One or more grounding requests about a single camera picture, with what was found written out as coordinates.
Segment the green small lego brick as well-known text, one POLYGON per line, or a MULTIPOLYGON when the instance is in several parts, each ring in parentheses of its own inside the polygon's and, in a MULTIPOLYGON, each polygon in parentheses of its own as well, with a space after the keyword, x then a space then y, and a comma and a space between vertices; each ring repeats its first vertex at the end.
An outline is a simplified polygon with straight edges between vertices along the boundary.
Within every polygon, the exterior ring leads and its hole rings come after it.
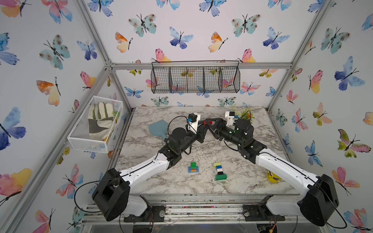
POLYGON ((191 167, 192 170, 197 169, 197 165, 196 165, 196 163, 191 163, 191 164, 190 164, 190 167, 191 167))

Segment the blue long lego brick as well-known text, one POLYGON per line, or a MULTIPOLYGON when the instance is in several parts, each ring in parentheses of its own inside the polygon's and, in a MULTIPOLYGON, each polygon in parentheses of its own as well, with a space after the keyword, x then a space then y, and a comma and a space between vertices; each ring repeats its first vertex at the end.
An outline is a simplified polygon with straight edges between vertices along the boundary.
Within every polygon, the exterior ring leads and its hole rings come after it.
POLYGON ((192 169, 192 167, 188 167, 188 173, 198 173, 199 172, 199 167, 196 167, 192 169))

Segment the green long lego brick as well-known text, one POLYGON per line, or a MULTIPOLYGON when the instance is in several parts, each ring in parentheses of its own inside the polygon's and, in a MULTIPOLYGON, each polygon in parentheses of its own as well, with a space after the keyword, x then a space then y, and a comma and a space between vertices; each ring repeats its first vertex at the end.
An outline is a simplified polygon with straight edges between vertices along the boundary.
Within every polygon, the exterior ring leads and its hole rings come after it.
POLYGON ((216 181, 221 181, 221 180, 226 180, 227 179, 227 175, 226 174, 217 174, 215 176, 215 180, 216 181))

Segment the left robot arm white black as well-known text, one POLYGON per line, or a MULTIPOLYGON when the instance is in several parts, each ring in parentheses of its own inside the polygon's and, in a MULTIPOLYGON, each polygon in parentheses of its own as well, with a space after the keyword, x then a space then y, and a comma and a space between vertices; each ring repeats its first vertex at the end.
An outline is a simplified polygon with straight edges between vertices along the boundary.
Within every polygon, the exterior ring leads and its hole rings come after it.
POLYGON ((177 128, 155 156, 127 170, 108 170, 92 194, 105 220, 112 221, 122 214, 147 217, 151 205, 143 197, 130 195, 131 189, 175 166, 195 141, 203 143, 207 129, 205 124, 199 125, 197 131, 177 128))

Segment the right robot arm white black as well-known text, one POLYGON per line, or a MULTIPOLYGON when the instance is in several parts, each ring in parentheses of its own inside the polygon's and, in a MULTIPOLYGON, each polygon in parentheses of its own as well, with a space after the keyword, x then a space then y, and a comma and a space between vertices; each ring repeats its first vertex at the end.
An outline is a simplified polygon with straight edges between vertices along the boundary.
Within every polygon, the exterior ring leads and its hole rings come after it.
POLYGON ((294 204, 285 201, 268 201, 267 208, 274 215, 301 215, 317 226, 327 224, 339 206, 333 179, 297 167, 284 160, 263 143, 254 139, 254 127, 247 119, 238 119, 231 128, 222 118, 208 118, 205 126, 218 140, 226 140, 237 146, 241 156, 290 184, 301 199, 294 204))

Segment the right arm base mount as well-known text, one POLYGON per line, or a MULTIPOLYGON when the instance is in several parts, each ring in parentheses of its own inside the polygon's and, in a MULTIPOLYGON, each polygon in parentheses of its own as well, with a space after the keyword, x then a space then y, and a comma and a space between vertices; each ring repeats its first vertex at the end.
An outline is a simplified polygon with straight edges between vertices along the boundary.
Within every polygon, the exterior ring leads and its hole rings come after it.
POLYGON ((258 203, 243 205, 242 215, 245 221, 285 221, 284 216, 274 215, 266 206, 271 197, 273 197, 273 195, 266 196, 258 203))

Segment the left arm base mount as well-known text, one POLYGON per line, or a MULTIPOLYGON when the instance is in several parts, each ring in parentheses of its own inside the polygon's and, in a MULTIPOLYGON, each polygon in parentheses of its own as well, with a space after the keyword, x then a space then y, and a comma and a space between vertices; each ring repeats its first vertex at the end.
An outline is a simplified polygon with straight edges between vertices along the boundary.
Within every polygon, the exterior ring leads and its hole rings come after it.
POLYGON ((163 222, 166 207, 152 205, 144 196, 129 196, 126 209, 123 211, 124 222, 163 222))

